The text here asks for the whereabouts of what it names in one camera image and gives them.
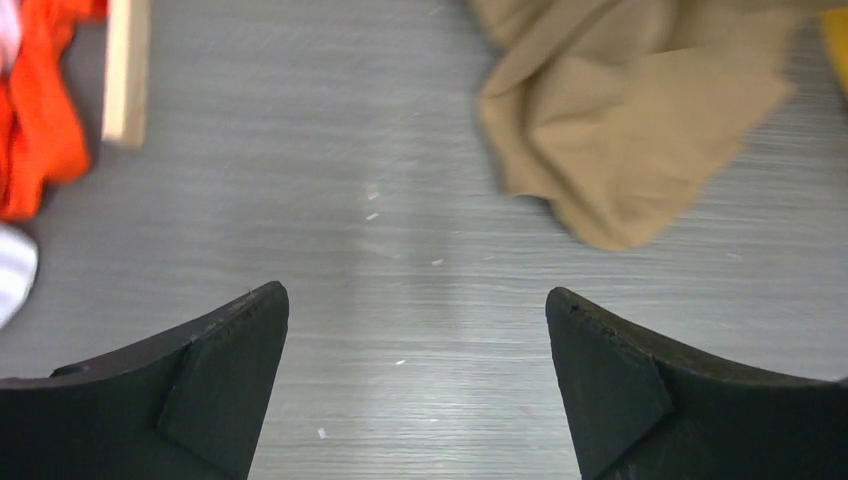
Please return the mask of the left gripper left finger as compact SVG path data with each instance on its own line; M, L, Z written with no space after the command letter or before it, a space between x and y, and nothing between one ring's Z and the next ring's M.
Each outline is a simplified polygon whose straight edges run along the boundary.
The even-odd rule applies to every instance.
M120 349L1 382L5 479L244 479L288 330L277 281Z

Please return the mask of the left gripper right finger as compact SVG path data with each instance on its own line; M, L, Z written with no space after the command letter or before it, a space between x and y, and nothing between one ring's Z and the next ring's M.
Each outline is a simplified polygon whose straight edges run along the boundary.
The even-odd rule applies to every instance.
M565 288L545 307L585 479L843 479L847 384L748 366Z

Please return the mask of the tan brown garment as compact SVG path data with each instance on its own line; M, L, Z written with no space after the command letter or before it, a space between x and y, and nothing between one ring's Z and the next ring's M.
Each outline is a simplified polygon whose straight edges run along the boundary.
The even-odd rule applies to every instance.
M479 93L505 191L581 241L646 244L790 97L796 31L829 1L475 1L501 52Z

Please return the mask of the yellow pleated skirt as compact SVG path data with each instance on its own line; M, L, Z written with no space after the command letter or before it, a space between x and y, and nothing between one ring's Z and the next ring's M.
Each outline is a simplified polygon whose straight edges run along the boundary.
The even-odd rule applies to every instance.
M820 34L828 55L830 67L844 96L847 96L847 8L823 12L820 17Z

